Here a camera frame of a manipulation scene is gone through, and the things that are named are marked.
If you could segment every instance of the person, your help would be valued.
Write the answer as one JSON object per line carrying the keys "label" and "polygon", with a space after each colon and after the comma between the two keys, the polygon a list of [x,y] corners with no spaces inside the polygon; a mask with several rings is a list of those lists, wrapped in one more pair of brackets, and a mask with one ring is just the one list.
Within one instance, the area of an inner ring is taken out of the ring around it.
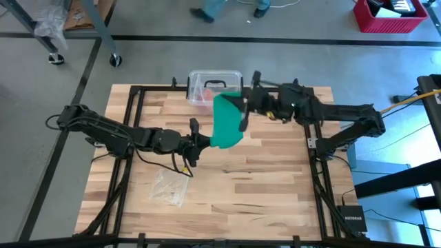
{"label": "person", "polygon": [[[204,8],[191,8],[190,13],[196,18],[204,20],[206,23],[212,23],[217,14],[221,11],[226,0],[204,0]],[[261,18],[265,16],[269,7],[271,6],[271,0],[257,0],[257,8],[254,11],[254,17]]]}

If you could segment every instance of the red plastic bin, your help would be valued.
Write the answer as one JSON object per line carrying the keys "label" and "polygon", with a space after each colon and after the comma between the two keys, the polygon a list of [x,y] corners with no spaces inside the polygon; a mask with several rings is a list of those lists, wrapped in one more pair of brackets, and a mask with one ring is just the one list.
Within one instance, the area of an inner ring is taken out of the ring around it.
{"label": "red plastic bin", "polygon": [[367,0],[358,0],[353,8],[360,31],[364,33],[403,34],[410,33],[422,21],[427,19],[427,12],[420,0],[411,0],[416,9],[414,17],[376,18],[373,17]]}

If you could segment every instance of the green towel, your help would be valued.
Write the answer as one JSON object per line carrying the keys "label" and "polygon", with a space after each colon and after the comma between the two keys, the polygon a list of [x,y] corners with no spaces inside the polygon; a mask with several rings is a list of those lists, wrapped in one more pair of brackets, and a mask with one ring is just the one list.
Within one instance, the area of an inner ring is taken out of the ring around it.
{"label": "green towel", "polygon": [[211,147],[221,149],[230,148],[243,138],[239,132],[242,113],[233,103],[224,99],[221,95],[240,96],[240,92],[223,92],[214,97],[213,101],[213,137],[210,140]]}

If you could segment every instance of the wooden table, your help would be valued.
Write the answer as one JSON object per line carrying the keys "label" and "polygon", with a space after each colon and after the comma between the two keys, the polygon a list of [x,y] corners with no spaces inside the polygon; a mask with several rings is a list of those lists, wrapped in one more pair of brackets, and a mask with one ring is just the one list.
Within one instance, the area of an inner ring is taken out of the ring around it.
{"label": "wooden table", "polygon": [[[113,85],[106,117],[123,122],[130,87]],[[330,87],[315,87],[314,92],[323,103],[333,102]],[[188,134],[191,117],[198,119],[201,134],[211,135],[212,116],[200,115],[187,103],[184,92],[146,92],[140,126]],[[256,115],[250,116],[249,123],[237,146],[203,151],[192,170],[194,178],[182,207],[149,199],[160,168],[134,158],[120,237],[137,238],[144,232],[148,238],[291,240],[297,235],[301,240],[320,240],[304,128]],[[339,130],[338,122],[326,122],[322,134],[328,137]],[[105,149],[97,149],[95,156],[105,153]],[[170,156],[141,155],[172,166]],[[114,158],[109,156],[92,164],[75,232],[83,231],[104,206],[113,164]],[[342,193],[353,189],[351,173],[337,159],[329,161],[329,172],[338,205]],[[345,201],[357,204],[355,193],[345,194]],[[328,233],[332,234],[329,211],[324,209]]]}

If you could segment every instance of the plastic bag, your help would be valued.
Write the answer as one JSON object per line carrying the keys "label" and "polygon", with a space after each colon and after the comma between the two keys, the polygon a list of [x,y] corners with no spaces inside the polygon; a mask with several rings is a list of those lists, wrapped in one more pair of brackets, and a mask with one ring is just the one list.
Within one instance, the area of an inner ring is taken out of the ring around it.
{"label": "plastic bag", "polygon": [[64,49],[68,43],[63,35],[64,23],[68,17],[68,11],[63,5],[48,5],[42,9],[37,18],[37,26],[34,33],[40,37],[51,37],[58,39]]}
{"label": "plastic bag", "polygon": [[168,169],[160,169],[156,174],[149,199],[180,207],[184,202],[188,181],[188,176]]}

